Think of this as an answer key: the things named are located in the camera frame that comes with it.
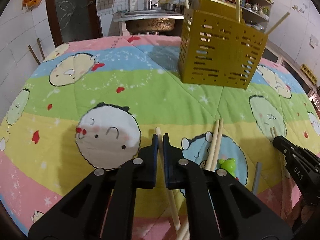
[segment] yellow stripe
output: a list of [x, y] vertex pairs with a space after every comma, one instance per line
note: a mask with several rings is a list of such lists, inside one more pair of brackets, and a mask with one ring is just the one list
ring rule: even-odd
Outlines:
[[[20, 119], [10, 127], [10, 139], [6, 144], [6, 155], [28, 177], [48, 189], [65, 195], [93, 167], [82, 157], [75, 143], [75, 128], [78, 122], [56, 120], [55, 118], [23, 113]], [[193, 138], [206, 131], [212, 131], [208, 125], [140, 125], [141, 147], [151, 144], [154, 128], [159, 126], [162, 133], [169, 133], [170, 144], [181, 148], [183, 137]], [[0, 127], [0, 138], [6, 133], [5, 121]], [[39, 130], [40, 140], [37, 144], [31, 141], [33, 133]], [[306, 130], [309, 138], [304, 137]], [[261, 133], [256, 123], [225, 124], [224, 134], [230, 136], [242, 149], [248, 163], [247, 188], [251, 190], [255, 164], [263, 163], [259, 192], [278, 184], [281, 181], [281, 170], [278, 152], [271, 142]], [[319, 138], [309, 121], [287, 124], [287, 139], [293, 143], [319, 152]], [[169, 214], [164, 189], [163, 173], [158, 165], [157, 183], [154, 190], [138, 190], [135, 216], [159, 217]], [[184, 198], [177, 193], [176, 204], [180, 214], [186, 214]]]

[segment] dark marble panel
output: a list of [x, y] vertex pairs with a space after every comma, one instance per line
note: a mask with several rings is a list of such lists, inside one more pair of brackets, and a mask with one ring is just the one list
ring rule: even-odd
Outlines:
[[55, 5], [64, 43], [93, 38], [87, 0], [55, 0]]

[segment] bottle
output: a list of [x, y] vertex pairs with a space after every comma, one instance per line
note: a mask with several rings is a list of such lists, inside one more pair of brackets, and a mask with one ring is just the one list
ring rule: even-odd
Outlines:
[[138, 0], [129, 0], [130, 11], [138, 10]]

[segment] green stripe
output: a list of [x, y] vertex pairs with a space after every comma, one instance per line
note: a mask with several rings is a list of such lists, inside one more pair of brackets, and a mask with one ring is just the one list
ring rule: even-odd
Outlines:
[[[29, 79], [27, 84], [30, 97], [25, 112], [74, 121], [79, 121], [97, 103], [105, 102], [129, 106], [139, 124], [208, 124], [220, 116], [225, 123], [255, 122], [248, 102], [254, 94], [268, 95], [279, 112], [283, 109], [286, 122], [308, 120], [308, 111], [315, 114], [306, 95], [293, 94], [286, 99], [271, 87], [255, 83], [248, 90], [183, 84], [176, 74], [157, 70], [91, 73], [63, 87], [53, 87], [47, 76]], [[125, 90], [117, 93], [120, 86]]]

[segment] wooden door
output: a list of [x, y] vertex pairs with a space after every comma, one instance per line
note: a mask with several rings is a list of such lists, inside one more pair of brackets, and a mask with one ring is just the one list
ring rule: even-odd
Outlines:
[[102, 37], [95, 0], [46, 0], [55, 46]]

